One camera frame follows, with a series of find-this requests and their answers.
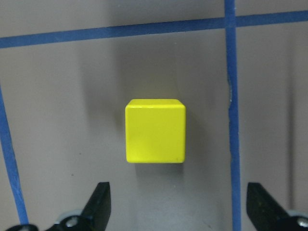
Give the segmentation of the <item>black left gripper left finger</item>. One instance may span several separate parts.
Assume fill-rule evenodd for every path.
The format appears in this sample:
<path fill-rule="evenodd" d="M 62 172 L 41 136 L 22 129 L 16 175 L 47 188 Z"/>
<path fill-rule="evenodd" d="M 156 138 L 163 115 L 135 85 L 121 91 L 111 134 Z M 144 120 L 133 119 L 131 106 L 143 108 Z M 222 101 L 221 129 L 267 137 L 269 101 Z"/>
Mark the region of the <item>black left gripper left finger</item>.
<path fill-rule="evenodd" d="M 56 222 L 49 231 L 104 231 L 111 215 L 109 182 L 97 184 L 79 215 L 70 215 Z"/>

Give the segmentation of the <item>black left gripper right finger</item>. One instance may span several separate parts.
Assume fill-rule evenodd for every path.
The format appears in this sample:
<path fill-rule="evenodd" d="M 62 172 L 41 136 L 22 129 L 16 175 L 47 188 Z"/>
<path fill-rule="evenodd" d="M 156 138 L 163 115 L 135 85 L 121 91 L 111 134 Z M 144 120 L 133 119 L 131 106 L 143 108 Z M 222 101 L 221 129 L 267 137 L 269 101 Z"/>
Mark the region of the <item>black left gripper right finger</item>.
<path fill-rule="evenodd" d="M 247 185 L 246 213 L 257 231 L 306 231 L 307 216 L 290 215 L 257 182 Z"/>

